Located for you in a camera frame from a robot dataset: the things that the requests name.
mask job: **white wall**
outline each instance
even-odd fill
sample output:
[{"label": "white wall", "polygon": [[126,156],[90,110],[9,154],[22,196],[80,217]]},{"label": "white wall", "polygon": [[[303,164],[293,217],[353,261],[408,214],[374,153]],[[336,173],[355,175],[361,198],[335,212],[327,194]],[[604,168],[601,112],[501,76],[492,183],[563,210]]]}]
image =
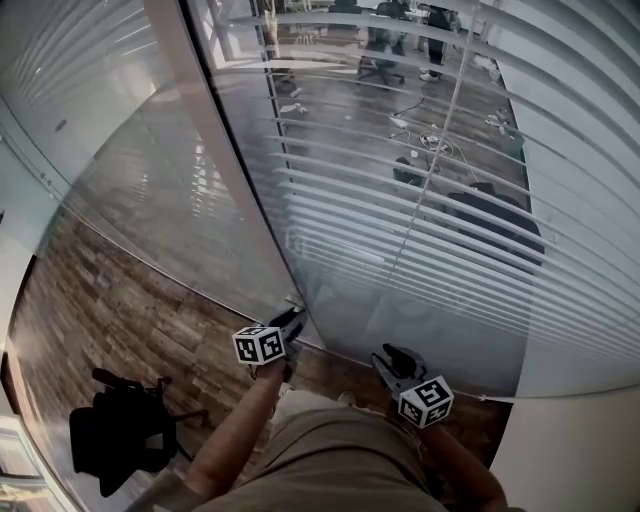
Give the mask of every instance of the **white wall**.
[{"label": "white wall", "polygon": [[491,470],[527,512],[635,512],[640,388],[516,400]]},{"label": "white wall", "polygon": [[[638,84],[634,84],[629,79],[630,70],[623,69],[619,63],[604,55],[602,48],[592,45],[593,38],[590,37],[589,32],[589,30],[594,30],[592,25],[589,26],[584,23],[584,19],[576,17],[577,25],[583,24],[584,30],[576,31],[574,26],[574,31],[572,31],[565,27],[561,21],[555,19],[551,10],[542,9],[541,12],[526,4],[533,4],[533,2],[530,0],[522,0],[522,2],[507,0],[504,2],[504,10],[544,30],[547,34],[559,38],[580,52],[620,84],[636,102],[640,101]],[[631,118],[610,92],[602,84],[596,83],[579,71],[572,62],[568,62],[561,55],[555,53],[553,48],[543,48],[515,31],[508,31],[498,25],[492,29],[489,42],[550,73],[555,79],[601,107],[629,135],[635,140],[640,140],[640,125]],[[640,62],[638,54],[627,50],[628,56],[636,64]],[[516,67],[506,62],[498,61],[498,64],[509,91],[556,114],[563,121],[604,146],[625,169],[635,174],[636,177],[640,177],[638,157],[610,129],[597,120],[593,112],[569,101],[549,85]],[[579,261],[586,262],[595,268],[600,275],[594,274],[594,285],[619,298],[621,305],[615,307],[618,312],[617,318],[620,320],[628,318],[634,310],[637,312],[640,308],[638,308],[637,301],[634,303],[633,299],[621,292],[617,286],[637,298],[640,293],[638,285],[616,271],[607,262],[623,269],[635,280],[640,281],[640,267],[637,265],[637,258],[635,261],[633,258],[634,255],[640,254],[638,243],[640,237],[636,236],[634,240],[634,237],[629,236],[629,233],[639,234],[636,215],[638,205],[640,205],[640,197],[637,188],[610,162],[605,160],[590,143],[571,135],[522,103],[513,101],[512,106],[518,128],[523,133],[548,145],[568,159],[528,140],[524,151],[531,191],[551,204],[561,205],[571,216],[580,219],[597,233],[604,234],[611,243],[604,241],[570,216],[533,198],[534,215],[579,240],[593,252],[562,235],[555,235],[550,230],[541,227],[543,237],[557,243],[559,247],[575,255]],[[626,206],[622,199],[632,206]],[[547,255],[577,271],[584,272],[584,269],[575,261],[569,260],[559,253],[548,250]],[[630,326],[636,327],[635,324],[629,324],[627,327]],[[591,341],[599,343],[600,340],[595,338]],[[639,366],[637,361],[631,363],[621,359],[598,358],[586,354],[584,350],[581,350],[581,347],[557,347],[542,344],[530,337],[518,395],[559,396],[632,385],[640,379]]]}]

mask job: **shoe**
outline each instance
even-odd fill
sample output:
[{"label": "shoe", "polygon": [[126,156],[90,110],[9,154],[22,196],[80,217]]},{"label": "shoe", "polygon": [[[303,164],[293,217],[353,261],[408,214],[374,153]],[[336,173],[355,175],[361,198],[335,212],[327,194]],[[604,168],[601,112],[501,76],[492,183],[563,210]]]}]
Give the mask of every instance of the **shoe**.
[{"label": "shoe", "polygon": [[423,75],[420,75],[420,80],[422,80],[423,82],[437,82],[438,80],[440,80],[440,77],[430,75],[429,73],[424,73]]},{"label": "shoe", "polygon": [[356,405],[356,395],[354,395],[351,391],[344,391],[338,397],[338,402],[347,404],[349,407],[353,407],[354,405]]}]

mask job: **person standing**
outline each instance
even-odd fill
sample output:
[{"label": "person standing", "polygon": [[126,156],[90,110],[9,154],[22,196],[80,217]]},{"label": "person standing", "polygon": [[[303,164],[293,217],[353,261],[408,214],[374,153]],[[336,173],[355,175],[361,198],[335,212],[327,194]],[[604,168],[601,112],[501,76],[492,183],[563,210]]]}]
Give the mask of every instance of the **person standing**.
[{"label": "person standing", "polygon": [[[427,19],[427,25],[430,27],[439,28],[442,30],[451,31],[451,23],[449,21],[449,11],[448,9],[444,9],[442,7],[435,6],[425,6],[426,10],[429,11],[429,17]],[[444,41],[440,41],[439,39],[428,39],[429,44],[429,60],[431,64],[438,64],[442,66],[442,61],[444,58]],[[440,79],[440,72],[429,70],[429,69],[420,69],[420,80],[425,82],[437,82]]]}]

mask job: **person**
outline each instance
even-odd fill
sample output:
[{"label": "person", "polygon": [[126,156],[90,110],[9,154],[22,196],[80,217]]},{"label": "person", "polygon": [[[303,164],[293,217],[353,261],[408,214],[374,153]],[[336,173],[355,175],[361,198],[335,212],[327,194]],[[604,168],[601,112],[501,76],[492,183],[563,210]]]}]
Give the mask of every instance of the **person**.
[{"label": "person", "polygon": [[[128,512],[446,510],[429,495],[413,435],[352,407],[353,397],[333,401],[302,390],[278,401],[253,474],[234,488],[278,400],[285,366],[279,359],[259,367],[184,480],[165,471]],[[416,434],[468,510],[515,510],[496,478],[443,427]]]},{"label": "person", "polygon": [[[449,22],[449,11],[442,7],[426,6],[421,4],[424,10],[429,11],[429,17],[427,19],[427,25],[430,27],[439,28],[442,30],[451,31],[451,23]],[[431,64],[438,64],[442,66],[444,58],[444,41],[439,39],[428,38],[429,45],[429,61]],[[441,73],[429,69],[421,69],[420,80],[425,82],[437,82],[440,80]]]}]

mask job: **cable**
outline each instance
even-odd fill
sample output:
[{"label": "cable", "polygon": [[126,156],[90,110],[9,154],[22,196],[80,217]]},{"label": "cable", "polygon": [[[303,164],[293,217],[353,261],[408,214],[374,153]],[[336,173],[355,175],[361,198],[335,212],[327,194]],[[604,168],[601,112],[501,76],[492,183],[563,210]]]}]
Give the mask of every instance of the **cable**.
[{"label": "cable", "polygon": [[[436,131],[434,129],[427,129],[424,130],[423,132],[420,133],[419,135],[419,139],[420,139],[420,143],[428,150],[428,151],[434,151],[434,147],[433,145],[427,140],[427,137],[425,134],[431,134],[434,135],[435,137],[438,138],[438,142],[440,142],[440,135],[439,133],[441,133],[441,131]],[[470,166],[469,161],[467,160],[467,158],[464,156],[464,152],[462,151],[462,149],[460,148],[460,146],[458,146],[455,142],[453,142],[453,140],[451,140],[449,137],[442,137],[442,142],[444,144],[446,144],[448,146],[448,149],[450,150],[450,153],[446,156],[448,156],[449,158],[453,157],[453,148],[457,149],[458,152],[460,153],[460,156],[462,157],[462,159],[464,160],[464,163],[467,164],[468,166]],[[476,173],[473,172],[473,169],[471,169],[470,167],[467,167],[467,170],[469,171],[469,173],[471,174],[471,176],[473,176],[473,179],[475,181],[478,181],[478,177],[476,176]]]},{"label": "cable", "polygon": [[409,112],[409,110],[413,110],[414,108],[418,108],[420,105],[422,105],[422,103],[424,103],[424,100],[426,100],[427,98],[425,96],[422,96],[422,99],[416,103],[415,105],[405,108],[404,110],[400,110],[398,112],[394,112],[393,114],[391,114],[393,117],[395,116],[399,116],[400,114],[404,114],[405,112]]}]

